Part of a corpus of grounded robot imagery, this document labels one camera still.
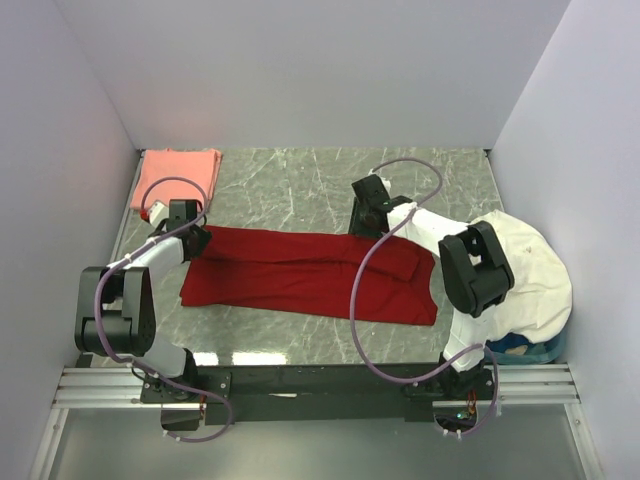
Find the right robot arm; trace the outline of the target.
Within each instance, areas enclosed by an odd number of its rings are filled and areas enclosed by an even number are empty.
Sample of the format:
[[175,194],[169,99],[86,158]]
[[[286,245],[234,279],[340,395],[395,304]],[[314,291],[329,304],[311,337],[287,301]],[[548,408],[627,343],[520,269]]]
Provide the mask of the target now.
[[[485,345],[495,308],[506,299],[515,279],[494,228],[486,221],[464,223],[445,218],[404,196],[392,198],[381,177],[370,174],[352,184],[355,199],[350,231],[365,229],[381,236],[365,254],[350,294],[349,320],[356,350],[378,377],[399,385],[418,385],[439,376],[444,395],[460,399],[481,377]],[[355,325],[356,303],[365,268],[392,238],[406,239],[440,260],[446,296],[453,306],[448,342],[434,370],[409,378],[376,367],[364,352]]]

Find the red t shirt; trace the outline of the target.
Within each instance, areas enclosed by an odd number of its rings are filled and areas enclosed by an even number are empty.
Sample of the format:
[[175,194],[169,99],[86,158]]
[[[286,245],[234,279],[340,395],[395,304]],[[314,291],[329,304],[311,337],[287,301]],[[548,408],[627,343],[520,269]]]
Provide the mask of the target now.
[[[335,318],[349,317],[355,274],[375,244],[349,234],[210,227],[212,239],[191,261],[185,307],[221,304]],[[401,238],[383,244],[360,281],[359,320],[432,326],[431,253]]]

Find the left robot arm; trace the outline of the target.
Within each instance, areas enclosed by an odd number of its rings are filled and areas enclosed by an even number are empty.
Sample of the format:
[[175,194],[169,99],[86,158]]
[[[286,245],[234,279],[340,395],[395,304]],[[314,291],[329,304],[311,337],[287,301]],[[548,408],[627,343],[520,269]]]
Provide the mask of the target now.
[[199,200],[160,202],[145,213],[154,230],[132,261],[84,269],[80,275],[74,341],[82,353],[106,357],[99,329],[113,353],[139,371],[149,388],[178,402],[197,396],[200,378],[191,351],[156,332],[153,293],[175,268],[203,253],[212,238]]

